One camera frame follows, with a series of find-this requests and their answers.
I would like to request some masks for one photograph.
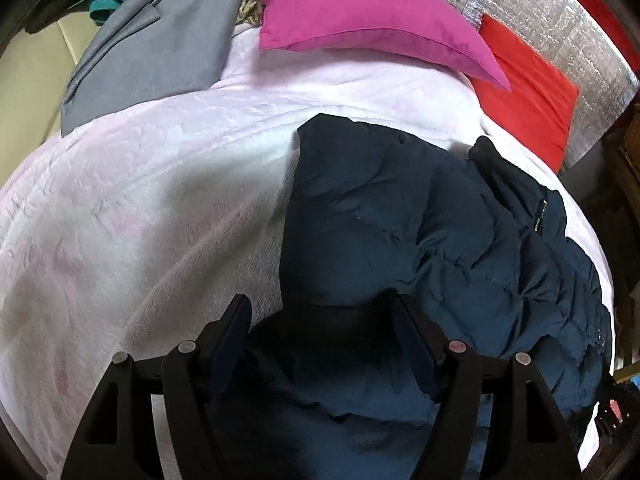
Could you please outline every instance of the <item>zipper pull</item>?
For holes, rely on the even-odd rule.
[[[538,217],[536,218],[536,223],[533,227],[533,230],[538,234],[540,234],[542,231],[542,221],[545,218],[546,208],[548,207],[548,205],[549,205],[549,202],[547,202],[546,200],[542,201],[542,208],[540,208],[540,213],[538,213]]]

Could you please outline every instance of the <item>navy puffer jacket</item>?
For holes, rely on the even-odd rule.
[[[284,311],[250,334],[216,412],[238,478],[409,478],[437,405],[418,390],[376,301],[390,288],[480,354],[528,352],[577,444],[611,333],[596,269],[564,235],[560,194],[486,137],[465,160],[327,115],[299,135],[280,260]],[[486,400],[469,478],[489,417]]]

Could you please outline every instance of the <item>magenta pillow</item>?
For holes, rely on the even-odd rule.
[[[260,48],[370,48],[510,89],[478,32],[444,0],[262,0]]]

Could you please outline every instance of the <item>screw head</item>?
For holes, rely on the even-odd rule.
[[[196,349],[196,343],[193,341],[183,341],[178,345],[178,352],[181,354],[190,354]]]
[[[449,350],[454,354],[462,354],[466,352],[466,345],[462,341],[454,339],[453,341],[449,341]]]
[[[529,354],[525,354],[524,352],[518,352],[516,354],[516,361],[523,366],[527,366],[531,363],[531,357]]]
[[[121,365],[123,362],[125,362],[127,359],[129,359],[129,354],[127,354],[126,352],[123,352],[122,350],[119,352],[116,352],[113,357],[111,358],[111,362],[115,365]]]

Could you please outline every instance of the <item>gray jacket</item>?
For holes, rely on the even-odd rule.
[[[241,1],[124,1],[71,76],[62,136],[103,115],[219,81]]]

